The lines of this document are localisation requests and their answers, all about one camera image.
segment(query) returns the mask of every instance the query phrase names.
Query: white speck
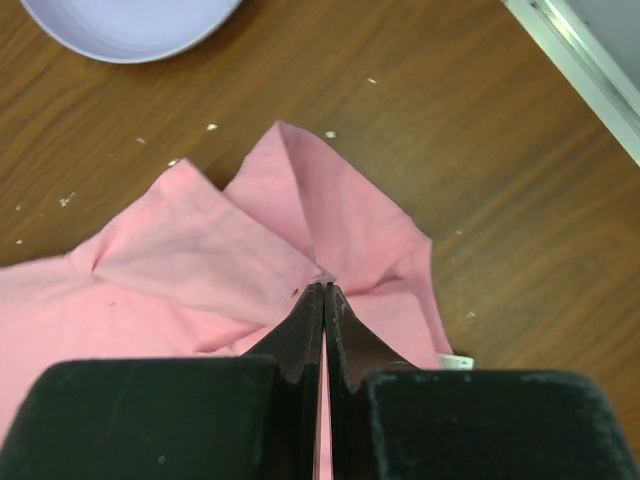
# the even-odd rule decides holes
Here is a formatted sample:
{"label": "white speck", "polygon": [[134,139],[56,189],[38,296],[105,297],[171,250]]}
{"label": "white speck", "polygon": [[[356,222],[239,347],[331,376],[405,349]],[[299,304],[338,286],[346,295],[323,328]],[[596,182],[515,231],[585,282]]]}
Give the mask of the white speck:
{"label": "white speck", "polygon": [[71,199],[75,196],[76,196],[76,192],[71,192],[71,195],[69,195],[67,198],[61,198],[60,200],[58,200],[58,202],[60,202],[61,207],[66,207],[67,204],[71,201]]}

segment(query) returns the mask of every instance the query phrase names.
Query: white bowl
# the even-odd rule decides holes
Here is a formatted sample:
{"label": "white bowl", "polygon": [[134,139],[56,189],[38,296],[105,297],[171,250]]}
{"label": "white bowl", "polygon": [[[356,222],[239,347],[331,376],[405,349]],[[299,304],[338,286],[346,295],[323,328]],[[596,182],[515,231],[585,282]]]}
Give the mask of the white bowl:
{"label": "white bowl", "polygon": [[142,63],[192,47],[242,0],[21,0],[64,46],[111,63]]}

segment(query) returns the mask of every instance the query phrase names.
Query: wooden surface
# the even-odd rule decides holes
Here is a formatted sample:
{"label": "wooden surface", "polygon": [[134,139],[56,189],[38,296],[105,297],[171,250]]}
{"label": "wooden surface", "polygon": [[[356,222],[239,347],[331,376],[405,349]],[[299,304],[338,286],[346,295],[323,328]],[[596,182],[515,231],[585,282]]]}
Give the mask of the wooden surface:
{"label": "wooden surface", "polygon": [[274,119],[334,130],[434,238],[454,348],[587,373],[640,452],[640,171],[500,2],[245,0],[140,66],[71,53],[5,3],[0,265],[72,249],[174,158],[224,186]]}

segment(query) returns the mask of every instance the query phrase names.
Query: white tag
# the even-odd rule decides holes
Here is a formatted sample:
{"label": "white tag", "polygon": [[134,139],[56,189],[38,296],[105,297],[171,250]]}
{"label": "white tag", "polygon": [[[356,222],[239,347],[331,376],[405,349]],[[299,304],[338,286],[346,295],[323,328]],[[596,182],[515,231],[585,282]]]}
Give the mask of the white tag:
{"label": "white tag", "polygon": [[471,357],[438,353],[438,360],[440,360],[440,367],[447,370],[473,370],[474,360]]}

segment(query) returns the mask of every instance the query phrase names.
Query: pink fabric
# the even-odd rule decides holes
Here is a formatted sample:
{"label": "pink fabric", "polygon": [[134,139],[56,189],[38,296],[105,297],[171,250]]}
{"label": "pink fabric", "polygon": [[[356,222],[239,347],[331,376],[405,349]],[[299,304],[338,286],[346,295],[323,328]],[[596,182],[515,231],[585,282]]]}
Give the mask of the pink fabric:
{"label": "pink fabric", "polygon": [[0,269],[0,438],[56,362],[241,354],[315,281],[335,280],[392,348],[436,367],[451,349],[430,259],[411,219],[304,130],[276,123],[224,192],[183,160],[71,253]]}

